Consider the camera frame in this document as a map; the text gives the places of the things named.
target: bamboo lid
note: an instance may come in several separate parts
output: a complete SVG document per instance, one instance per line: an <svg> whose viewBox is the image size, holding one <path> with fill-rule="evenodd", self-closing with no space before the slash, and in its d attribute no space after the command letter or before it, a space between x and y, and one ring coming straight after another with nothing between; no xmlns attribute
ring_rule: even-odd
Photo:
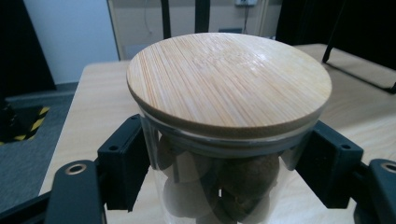
<svg viewBox="0 0 396 224"><path fill-rule="evenodd" d="M140 51L127 71L140 107L191 133L260 138L301 129L330 97L326 70L288 45L252 35L197 34Z"/></svg>

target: wall outlet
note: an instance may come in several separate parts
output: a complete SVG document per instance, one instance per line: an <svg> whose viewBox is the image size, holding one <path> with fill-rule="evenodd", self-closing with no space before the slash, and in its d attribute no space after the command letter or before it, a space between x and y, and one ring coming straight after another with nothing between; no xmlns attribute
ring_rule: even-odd
<svg viewBox="0 0 396 224"><path fill-rule="evenodd" d="M244 7L245 5L254 7L257 5L257 0L235 0L235 5L238 7Z"/></svg>

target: floor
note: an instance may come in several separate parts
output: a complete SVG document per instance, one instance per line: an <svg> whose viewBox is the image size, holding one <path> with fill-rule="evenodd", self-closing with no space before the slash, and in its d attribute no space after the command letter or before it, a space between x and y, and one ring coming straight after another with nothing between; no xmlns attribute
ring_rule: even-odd
<svg viewBox="0 0 396 224"><path fill-rule="evenodd" d="M6 99L13 108L42 105L49 112L32 140L0 146L0 213L38 195L77 85Z"/></svg>

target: jar lid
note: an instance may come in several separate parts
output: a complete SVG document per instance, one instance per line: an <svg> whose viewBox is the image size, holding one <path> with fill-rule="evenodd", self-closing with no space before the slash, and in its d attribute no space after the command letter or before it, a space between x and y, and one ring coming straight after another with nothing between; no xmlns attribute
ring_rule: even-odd
<svg viewBox="0 0 396 224"><path fill-rule="evenodd" d="M332 83L291 46L253 35L195 34L155 43L130 62L128 86L160 122L221 138L262 138L316 121Z"/></svg>

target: yellow and black hazard tape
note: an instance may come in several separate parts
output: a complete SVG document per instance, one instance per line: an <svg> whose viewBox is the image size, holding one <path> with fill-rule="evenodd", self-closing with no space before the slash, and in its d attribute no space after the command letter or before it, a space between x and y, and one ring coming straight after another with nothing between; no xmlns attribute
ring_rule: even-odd
<svg viewBox="0 0 396 224"><path fill-rule="evenodd" d="M26 134L14 136L12 141L8 142L16 142L16 141L23 141L23 140L31 140L35 137L35 134L37 133L38 128L41 126L41 124L44 121L44 118L46 117L47 113L49 112L50 108L47 106L44 106L41 108L41 110L38 112L37 118L35 120L35 123L33 123L30 131ZM4 145L6 142L0 141L0 146Z"/></svg>

